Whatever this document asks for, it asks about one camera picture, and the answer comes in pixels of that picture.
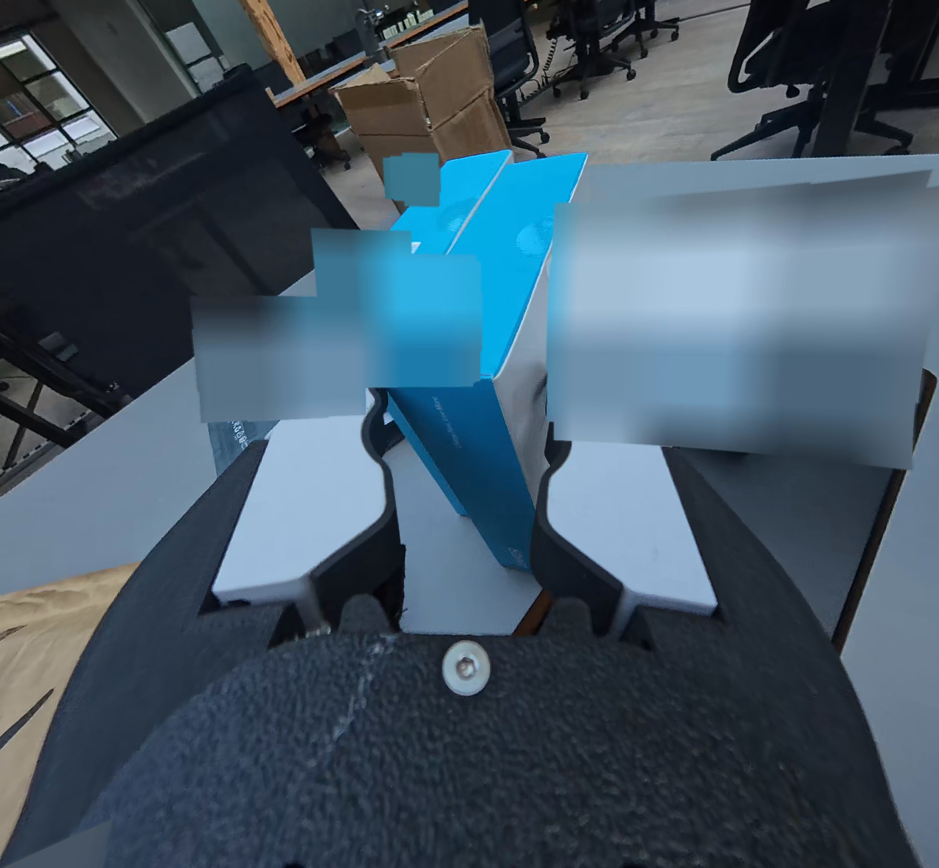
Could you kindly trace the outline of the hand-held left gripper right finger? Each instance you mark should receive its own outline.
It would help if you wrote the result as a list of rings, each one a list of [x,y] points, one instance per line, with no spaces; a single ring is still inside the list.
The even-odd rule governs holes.
[[[640,606],[711,616],[717,599],[658,446],[546,441],[531,567],[556,600],[620,638]]]

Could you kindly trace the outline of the blue and white box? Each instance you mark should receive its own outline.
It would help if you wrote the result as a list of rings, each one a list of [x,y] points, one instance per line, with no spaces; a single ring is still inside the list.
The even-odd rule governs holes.
[[[570,202],[585,153],[508,163],[448,254],[481,269],[481,378],[465,387],[389,390],[405,439],[459,514],[507,569],[531,572],[546,472],[546,324],[555,209]]]
[[[511,150],[500,150],[444,163],[439,205],[408,208],[391,231],[409,233],[413,254],[448,253],[500,173],[513,161]]]

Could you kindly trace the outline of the grey desk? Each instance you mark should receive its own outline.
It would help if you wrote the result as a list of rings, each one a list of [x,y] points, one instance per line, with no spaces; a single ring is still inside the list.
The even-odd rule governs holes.
[[[138,562],[4,860],[917,866],[851,681],[686,449],[912,462],[936,297],[923,157],[586,163],[555,209],[548,436],[658,446],[717,607],[618,639],[507,569],[389,410],[481,378],[475,256],[315,230],[317,295],[195,302],[195,358],[2,498],[2,592]],[[274,427],[387,394],[393,627],[212,586]]]

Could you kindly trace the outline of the large cardboard box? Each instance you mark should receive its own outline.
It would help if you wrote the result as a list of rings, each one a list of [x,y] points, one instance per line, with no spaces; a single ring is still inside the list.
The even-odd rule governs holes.
[[[420,86],[374,65],[336,85],[333,94],[379,177],[384,160],[405,153],[438,153]]]
[[[484,26],[410,42],[392,56],[389,135],[431,142],[444,162],[510,149]]]

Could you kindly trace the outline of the brown paper mailer bag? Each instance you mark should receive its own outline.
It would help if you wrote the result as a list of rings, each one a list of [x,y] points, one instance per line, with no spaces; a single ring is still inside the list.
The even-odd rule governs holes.
[[[88,642],[138,562],[3,595],[1,848],[25,804],[56,707]]]

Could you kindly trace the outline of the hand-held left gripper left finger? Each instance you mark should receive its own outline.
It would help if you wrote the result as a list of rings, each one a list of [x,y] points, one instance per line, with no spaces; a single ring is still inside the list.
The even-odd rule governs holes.
[[[382,458],[387,394],[371,390],[366,405],[274,427],[212,586],[221,604],[291,604],[305,627],[335,627],[368,594],[398,626],[404,544]]]

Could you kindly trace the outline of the black desk frame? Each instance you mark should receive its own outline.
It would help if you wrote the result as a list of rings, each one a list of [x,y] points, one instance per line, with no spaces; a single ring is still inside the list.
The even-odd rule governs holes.
[[[852,1],[854,6],[815,134],[815,158],[846,154],[894,0]]]

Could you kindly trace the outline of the black-framed window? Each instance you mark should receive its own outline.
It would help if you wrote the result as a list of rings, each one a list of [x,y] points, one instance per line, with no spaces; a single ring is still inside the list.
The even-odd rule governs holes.
[[[1,38],[1,187],[61,170],[116,134],[28,33]]]

